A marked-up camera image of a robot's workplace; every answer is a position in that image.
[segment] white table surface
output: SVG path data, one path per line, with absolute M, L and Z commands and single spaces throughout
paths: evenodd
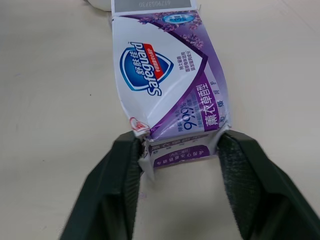
M 320 1 L 200 0 L 233 129 L 256 138 L 320 215 Z M 82 0 L 0 1 L 0 234 L 54 240 L 90 170 L 130 130 L 106 13 Z M 240 239 L 219 161 L 141 181 L 135 239 Z

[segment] small circular logo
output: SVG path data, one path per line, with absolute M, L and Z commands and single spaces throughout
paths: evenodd
M 164 16 L 162 21 L 168 24 L 184 24 L 191 22 L 195 19 L 195 17 L 191 14 L 171 14 L 168 16 Z

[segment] safeguard soap wrapper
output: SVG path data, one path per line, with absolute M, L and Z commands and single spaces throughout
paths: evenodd
M 198 12 L 115 16 L 112 31 L 118 95 L 144 141 L 142 169 L 214 155 L 230 128 L 228 90 Z

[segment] soap package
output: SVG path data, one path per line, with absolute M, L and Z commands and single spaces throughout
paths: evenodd
M 164 2 L 120 12 L 112 3 L 117 91 L 151 177 L 153 168 L 214 155 L 231 127 L 225 76 L 195 2 L 169 10 Z

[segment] blue shield logo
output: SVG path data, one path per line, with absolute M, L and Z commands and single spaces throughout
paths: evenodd
M 167 78 L 174 64 L 153 50 L 148 53 L 148 49 L 145 49 L 143 43 L 139 47 L 128 47 L 124 50 L 120 58 L 120 70 L 126 84 L 132 91 L 149 89 L 149 93 L 155 88 L 155 84 L 159 88 L 159 84 Z

